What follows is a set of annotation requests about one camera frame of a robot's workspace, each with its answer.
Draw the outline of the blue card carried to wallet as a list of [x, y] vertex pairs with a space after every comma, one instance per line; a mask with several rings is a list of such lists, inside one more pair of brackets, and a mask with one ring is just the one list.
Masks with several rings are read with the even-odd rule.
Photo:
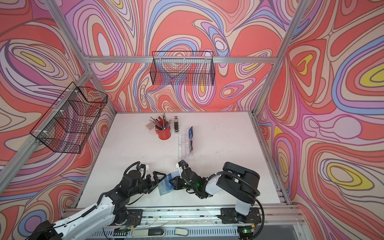
[[178, 188], [179, 178], [180, 178], [179, 176], [176, 176], [176, 177], [169, 180], [169, 184], [172, 186], [172, 188], [174, 190], [176, 190]]

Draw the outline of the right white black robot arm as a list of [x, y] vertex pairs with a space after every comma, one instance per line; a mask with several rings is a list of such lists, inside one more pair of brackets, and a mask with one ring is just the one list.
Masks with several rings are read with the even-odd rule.
[[223, 170], [207, 178], [197, 175], [184, 160], [177, 164], [179, 176], [170, 180], [174, 190], [191, 191], [199, 199], [213, 197], [224, 191], [236, 198], [234, 208], [222, 208], [218, 218], [223, 224], [263, 223], [262, 205], [257, 200], [260, 196], [258, 185], [260, 175], [253, 170], [226, 162]]

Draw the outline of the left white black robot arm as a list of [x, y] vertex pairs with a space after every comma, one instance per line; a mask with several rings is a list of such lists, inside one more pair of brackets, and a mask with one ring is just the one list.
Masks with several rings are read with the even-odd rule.
[[146, 165], [133, 163], [124, 171], [121, 181], [102, 193], [96, 203], [55, 223], [42, 222], [27, 239], [85, 240], [96, 230], [125, 223], [131, 197], [151, 193], [167, 176], [156, 171], [145, 175], [146, 170]]

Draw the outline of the clear acrylic card holder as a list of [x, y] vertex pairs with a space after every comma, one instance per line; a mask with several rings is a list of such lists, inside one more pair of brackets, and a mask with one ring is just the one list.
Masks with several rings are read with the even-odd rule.
[[190, 159], [193, 153], [190, 153], [190, 146], [189, 146], [189, 128], [183, 131], [179, 131], [178, 133], [178, 159], [181, 160], [187, 160]]

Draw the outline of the mint green card wallet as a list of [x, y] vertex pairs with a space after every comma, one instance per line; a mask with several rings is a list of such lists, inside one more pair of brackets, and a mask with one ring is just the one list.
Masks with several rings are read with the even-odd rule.
[[179, 176], [180, 176], [180, 173], [178, 171], [170, 173], [159, 183], [158, 189], [159, 189], [160, 196], [174, 191], [174, 187], [170, 184], [170, 181], [171, 179]]

